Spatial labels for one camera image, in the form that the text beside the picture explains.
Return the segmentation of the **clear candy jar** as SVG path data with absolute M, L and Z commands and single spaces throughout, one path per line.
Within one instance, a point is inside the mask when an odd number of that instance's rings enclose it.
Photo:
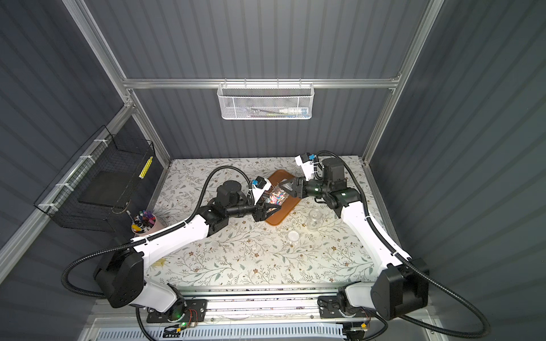
M 312 209 L 307 216 L 307 227 L 311 230 L 316 230 L 324 223 L 324 215 L 321 210 Z
M 270 192 L 265 202 L 269 204 L 273 204 L 273 205 L 282 206 L 282 204 L 286 201 L 288 197 L 289 197 L 289 194 L 285 190 L 276 186 Z

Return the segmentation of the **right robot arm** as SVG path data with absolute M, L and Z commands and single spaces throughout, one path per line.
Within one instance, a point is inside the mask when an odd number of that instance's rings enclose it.
M 343 287 L 332 308 L 344 314 L 365 308 L 390 321 L 426 307 L 429 282 L 416 273 L 427 270 L 425 263 L 411 259 L 381 228 L 370 214 L 361 188 L 348 186 L 346 176 L 352 172 L 346 163 L 339 157 L 320 160 L 310 153 L 297 156 L 295 162 L 304 175 L 282 182 L 281 188 L 292 197 L 321 198 L 358 237 L 373 261 L 375 283 Z

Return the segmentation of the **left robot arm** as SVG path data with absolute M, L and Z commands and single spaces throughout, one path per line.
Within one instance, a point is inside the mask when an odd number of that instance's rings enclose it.
M 251 182 L 253 198 L 249 199 L 244 196 L 239 182 L 227 180 L 217 188 L 214 199 L 199 207 L 189 224 L 164 236 L 155 232 L 135 238 L 134 241 L 143 244 L 106 254 L 95 270 L 94 279 L 109 304 L 113 308 L 147 307 L 160 313 L 182 305 L 183 298 L 172 286 L 146 277 L 146 270 L 186 245 L 219 232 L 231 217 L 251 215 L 256 222 L 268 219 L 281 208 L 262 198 L 271 187 L 269 180 L 257 177 Z

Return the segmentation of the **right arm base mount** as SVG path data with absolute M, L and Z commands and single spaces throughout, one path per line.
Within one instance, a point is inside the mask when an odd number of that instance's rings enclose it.
M 319 296 L 317 305 L 321 319 L 335 318 L 362 318 L 368 319 L 371 317 L 370 312 L 374 311 L 369 307 L 355 307 L 340 296 Z

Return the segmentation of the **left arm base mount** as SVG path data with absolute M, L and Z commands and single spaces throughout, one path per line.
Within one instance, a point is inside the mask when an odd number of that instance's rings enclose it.
M 190 299 L 184 302 L 178 300 L 165 313 L 150 308 L 146 322 L 148 324 L 182 323 L 185 326 L 201 323 L 205 319 L 207 307 L 208 301 L 205 299 Z

